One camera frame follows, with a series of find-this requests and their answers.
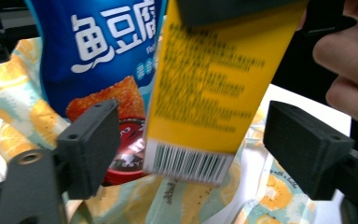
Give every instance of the yellow package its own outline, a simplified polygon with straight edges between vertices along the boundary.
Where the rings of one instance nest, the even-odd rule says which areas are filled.
[[[307,5],[188,28],[168,6],[144,170],[220,185]]]
[[[7,161],[28,149],[54,149],[57,136],[69,126],[43,99],[40,47],[39,37],[21,40],[10,60],[0,65],[0,119],[6,123],[0,153]]]

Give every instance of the snack image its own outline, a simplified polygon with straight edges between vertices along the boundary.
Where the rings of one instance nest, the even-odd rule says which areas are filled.
[[[86,97],[75,98],[66,107],[66,116],[74,121],[92,105],[109,99],[118,100],[119,118],[145,116],[145,103],[133,76]]]
[[[0,90],[20,86],[29,81],[26,70],[25,64],[21,63],[21,58],[11,55],[9,62],[0,65]]]
[[[270,210],[282,209],[292,201],[292,197],[290,189],[282,180],[269,175],[266,196],[260,203]]]
[[[58,122],[62,121],[59,118],[59,115],[56,114],[55,111],[51,109],[48,103],[44,100],[38,100],[31,108],[30,113],[30,118],[34,125],[34,130],[47,143],[56,147],[56,138],[59,134],[56,132],[56,127],[61,127],[64,125],[64,123],[58,124]]]
[[[37,146],[29,141],[17,129],[3,122],[0,129],[0,154],[5,161],[19,155],[24,151],[36,149]]]
[[[281,222],[269,215],[264,215],[257,220],[256,224],[281,224]]]

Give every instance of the snack bag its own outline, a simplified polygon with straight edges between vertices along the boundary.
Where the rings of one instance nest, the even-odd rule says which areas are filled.
[[[145,116],[161,0],[26,3],[43,40],[44,98],[60,116],[74,120],[105,97],[121,97],[124,117]]]
[[[39,81],[40,38],[21,40],[0,65],[0,152],[9,161],[34,148],[54,149],[57,136],[69,123],[43,99]]]
[[[266,171],[261,179],[267,180],[258,195],[243,204],[233,224],[240,223],[312,223],[316,202],[312,201],[294,179],[269,154]]]

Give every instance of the human hand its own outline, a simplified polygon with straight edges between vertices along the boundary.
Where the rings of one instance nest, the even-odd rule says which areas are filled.
[[[358,0],[347,0],[344,15],[358,21]],[[326,35],[315,45],[316,63],[338,74],[326,101],[358,120],[358,22],[355,26]]]

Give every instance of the fish tofu snack bag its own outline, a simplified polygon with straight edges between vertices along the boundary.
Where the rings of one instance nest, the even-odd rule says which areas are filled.
[[[42,92],[59,115],[68,118],[66,111],[74,99],[126,85],[127,77],[131,91],[138,91],[135,94],[142,99],[132,110],[146,111],[155,74],[160,0],[26,3],[43,39]],[[76,117],[86,103],[77,104],[81,108],[69,109]]]

